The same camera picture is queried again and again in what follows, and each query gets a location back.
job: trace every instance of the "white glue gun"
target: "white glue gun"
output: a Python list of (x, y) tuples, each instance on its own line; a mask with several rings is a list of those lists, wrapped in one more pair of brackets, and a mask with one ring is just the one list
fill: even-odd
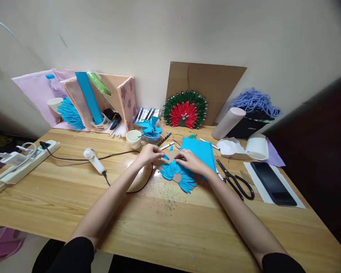
[(106, 172), (105, 167), (101, 164), (97, 156), (95, 155), (95, 151), (92, 148), (87, 148), (83, 155), (92, 163), (92, 165), (96, 168), (96, 170), (103, 174), (103, 172)]

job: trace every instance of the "white wall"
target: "white wall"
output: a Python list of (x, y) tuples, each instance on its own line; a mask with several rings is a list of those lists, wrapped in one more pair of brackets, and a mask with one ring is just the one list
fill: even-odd
[(11, 77), (52, 67), (133, 75), (138, 105), (161, 107), (171, 61), (246, 66), (229, 101), (255, 86), (286, 116), (341, 76), (334, 3), (0, 1), (0, 21), (19, 41), (0, 26), (0, 129), (35, 136), (49, 129)]

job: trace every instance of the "floor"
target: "floor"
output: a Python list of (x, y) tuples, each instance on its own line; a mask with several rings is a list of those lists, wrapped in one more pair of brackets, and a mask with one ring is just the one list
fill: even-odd
[[(48, 238), (34, 234), (26, 235), (22, 248), (13, 256), (0, 262), (0, 273), (30, 273), (34, 261)], [(92, 262), (92, 273), (108, 273), (113, 254), (97, 250)]]

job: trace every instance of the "scissors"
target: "scissors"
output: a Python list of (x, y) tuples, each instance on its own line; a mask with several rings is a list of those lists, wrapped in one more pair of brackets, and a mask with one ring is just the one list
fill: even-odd
[[(237, 176), (237, 175), (233, 176), (233, 175), (230, 174), (229, 171), (222, 165), (222, 163), (221, 163), (220, 160), (216, 159), (216, 161), (217, 161), (217, 163), (220, 165), (221, 169), (222, 169), (222, 170), (224, 171), (224, 173), (225, 173), (226, 178), (224, 178), (224, 182), (226, 183), (226, 180), (227, 180), (227, 181), (230, 183), (231, 187), (236, 191), (236, 193), (238, 194), (238, 196), (240, 197), (240, 199), (241, 199), (242, 201), (244, 201), (244, 198), (243, 198), (243, 196), (242, 196), (242, 194), (243, 194), (243, 195), (245, 196), (245, 198), (247, 198), (247, 199), (249, 199), (249, 200), (254, 200), (255, 194), (254, 194), (253, 189), (252, 189), (251, 186), (249, 185), (249, 183), (246, 182), (244, 179), (242, 179), (240, 176)], [(232, 182), (231, 182), (231, 180), (230, 180), (230, 177), (234, 180), (235, 184), (237, 185), (237, 187), (238, 187), (239, 189), (237, 189), (237, 188), (235, 187), (235, 185), (232, 184)], [(251, 196), (249, 196), (249, 195), (246, 194), (246, 192), (245, 192), (244, 189), (240, 186), (240, 184), (239, 184), (239, 182), (238, 182), (237, 179), (239, 179), (242, 183), (244, 183), (244, 184), (246, 185), (246, 187), (250, 190)]]

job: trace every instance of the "black bag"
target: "black bag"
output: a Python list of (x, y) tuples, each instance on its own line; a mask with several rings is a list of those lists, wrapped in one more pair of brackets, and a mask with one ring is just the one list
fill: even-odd
[(267, 124), (268, 123), (255, 121), (253, 119), (242, 118), (227, 134), (227, 137), (249, 138), (249, 136)]

